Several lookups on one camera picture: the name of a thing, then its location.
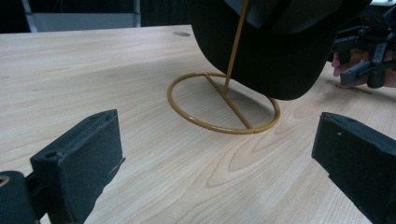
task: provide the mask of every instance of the wooden table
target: wooden table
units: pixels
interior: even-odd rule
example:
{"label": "wooden table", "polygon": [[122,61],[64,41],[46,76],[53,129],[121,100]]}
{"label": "wooden table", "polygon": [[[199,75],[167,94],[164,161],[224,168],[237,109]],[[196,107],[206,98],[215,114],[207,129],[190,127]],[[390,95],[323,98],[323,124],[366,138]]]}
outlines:
{"label": "wooden table", "polygon": [[[175,78],[204,71],[217,72],[190,26],[0,35],[0,170],[28,175],[40,149],[89,115],[118,109],[126,162],[86,223],[369,223],[311,150],[323,111],[396,138],[396,90],[338,89],[327,64],[309,93],[279,102],[275,127],[226,134],[168,104]],[[203,79],[174,95],[199,118],[236,123]],[[271,118],[264,96],[232,82],[230,97],[257,122]]]}

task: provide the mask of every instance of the circular wire base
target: circular wire base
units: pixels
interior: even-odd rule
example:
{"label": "circular wire base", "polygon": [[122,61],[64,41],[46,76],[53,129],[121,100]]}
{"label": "circular wire base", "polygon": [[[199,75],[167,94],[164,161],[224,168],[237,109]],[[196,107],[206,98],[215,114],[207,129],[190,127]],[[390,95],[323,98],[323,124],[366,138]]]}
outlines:
{"label": "circular wire base", "polygon": [[[220,127],[217,125],[213,125],[204,121],[201,121],[199,119],[194,118],[193,116],[189,115],[185,111],[183,111],[176,103],[175,100],[173,99],[172,96],[172,91],[173,88],[176,86],[176,84],[184,79],[191,78],[191,77],[206,77],[207,80],[213,85],[213,87],[218,91],[218,93],[221,95],[221,97],[226,101],[226,103],[230,106],[230,108],[233,110],[233,112],[238,116],[238,118],[241,119],[241,121],[245,124],[246,129],[234,129],[234,128],[226,128],[226,127]],[[184,119],[201,126],[203,128],[207,128],[212,131],[220,132],[220,133],[239,133],[239,134],[247,134],[247,133],[261,133],[264,132],[270,128],[272,128],[277,121],[280,118],[280,108],[279,105],[277,104],[277,101],[273,98],[267,97],[272,105],[274,106],[275,110],[275,115],[274,118],[267,124],[261,126],[261,127],[252,127],[248,121],[244,118],[241,112],[239,112],[239,109],[233,105],[232,101],[227,97],[227,95],[218,87],[218,85],[212,80],[210,77],[226,77],[223,74],[218,74],[218,73],[190,73],[181,77],[178,77],[175,81],[173,81],[169,87],[168,87],[168,92],[167,92],[167,97],[168,97],[168,102],[169,104],[176,110],[176,112],[183,117]]]}

